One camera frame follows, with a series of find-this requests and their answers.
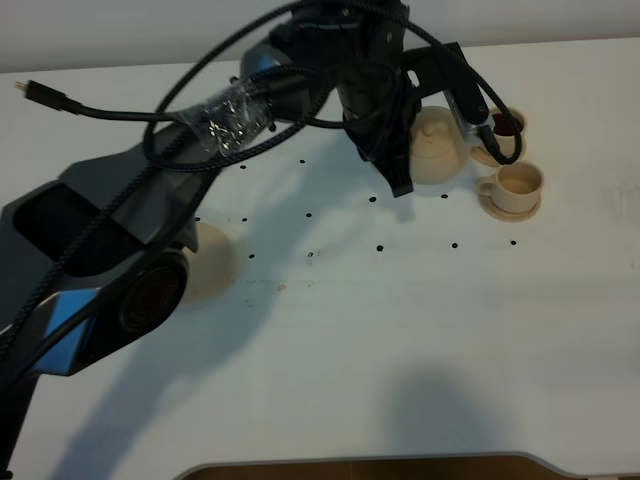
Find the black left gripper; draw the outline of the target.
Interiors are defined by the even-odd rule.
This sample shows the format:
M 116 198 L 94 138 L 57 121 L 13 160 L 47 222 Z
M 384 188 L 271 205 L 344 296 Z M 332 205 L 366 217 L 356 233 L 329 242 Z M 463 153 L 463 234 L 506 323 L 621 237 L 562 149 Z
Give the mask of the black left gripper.
M 396 59 L 396 73 L 376 73 L 357 67 L 339 84 L 345 131 L 364 160 L 383 176 L 393 196 L 412 193 L 410 174 L 411 127 L 422 100 L 450 90 L 468 121 L 487 121 L 478 129 L 479 142 L 492 126 L 489 109 L 470 74 L 457 43 L 405 51 Z

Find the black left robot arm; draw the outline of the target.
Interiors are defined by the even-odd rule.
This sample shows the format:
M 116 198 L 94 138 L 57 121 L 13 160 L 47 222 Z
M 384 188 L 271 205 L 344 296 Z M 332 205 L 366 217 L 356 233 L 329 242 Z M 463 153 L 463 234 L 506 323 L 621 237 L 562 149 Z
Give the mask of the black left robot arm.
M 26 99 L 78 116 L 144 125 L 141 141 L 84 160 L 1 211 L 1 462 L 3 478 L 42 375 L 70 376 L 160 326 L 187 286 L 199 247 L 195 212 L 227 167 L 308 126 L 337 91 L 335 127 L 384 177 L 410 193 L 410 125 L 420 101 L 448 94 L 463 124 L 496 148 L 487 121 L 499 97 L 467 63 L 411 22 L 399 1 L 293 1 L 210 50 L 177 83 L 185 88 L 259 27 L 268 36 L 211 99 L 170 111 L 93 109 L 36 81 Z

